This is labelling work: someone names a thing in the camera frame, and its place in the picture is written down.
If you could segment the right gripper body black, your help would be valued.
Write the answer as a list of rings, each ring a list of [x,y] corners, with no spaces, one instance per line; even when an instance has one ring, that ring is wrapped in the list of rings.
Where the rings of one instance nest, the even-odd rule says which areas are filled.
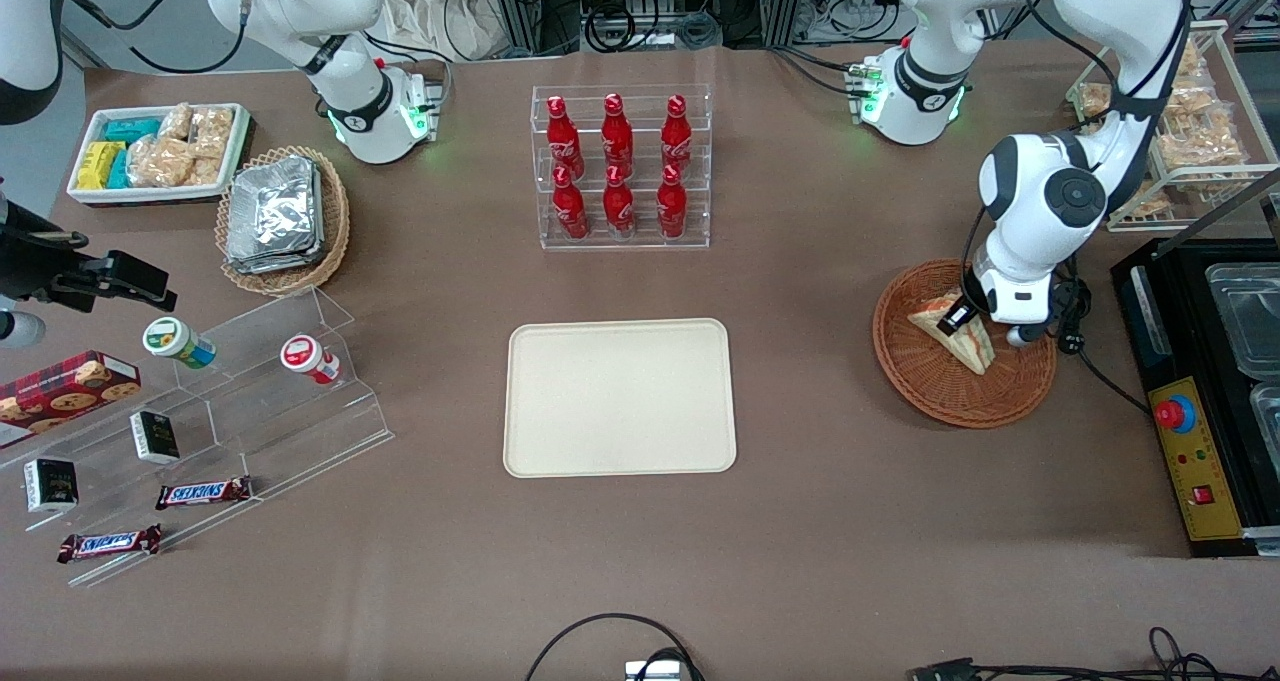
[[[4,198],[1,204],[1,294],[13,301],[49,303],[49,283],[78,274],[90,239]]]

